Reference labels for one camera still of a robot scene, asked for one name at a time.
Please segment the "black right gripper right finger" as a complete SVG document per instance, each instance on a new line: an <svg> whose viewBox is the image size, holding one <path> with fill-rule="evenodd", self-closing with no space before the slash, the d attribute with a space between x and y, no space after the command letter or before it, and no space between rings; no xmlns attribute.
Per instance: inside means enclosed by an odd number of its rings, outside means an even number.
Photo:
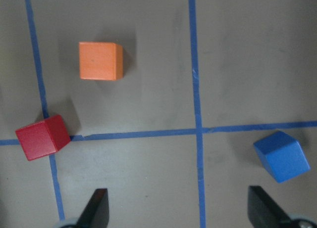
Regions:
<svg viewBox="0 0 317 228"><path fill-rule="evenodd" d="M254 228L296 227L296 221L258 185L248 188L247 215Z"/></svg>

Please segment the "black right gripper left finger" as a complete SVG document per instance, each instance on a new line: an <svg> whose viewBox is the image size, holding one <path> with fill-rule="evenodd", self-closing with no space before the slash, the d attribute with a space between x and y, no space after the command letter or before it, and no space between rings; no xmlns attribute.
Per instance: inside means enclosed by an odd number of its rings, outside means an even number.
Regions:
<svg viewBox="0 0 317 228"><path fill-rule="evenodd" d="M109 223L107 188L94 191L84 211L76 222L77 228L106 228Z"/></svg>

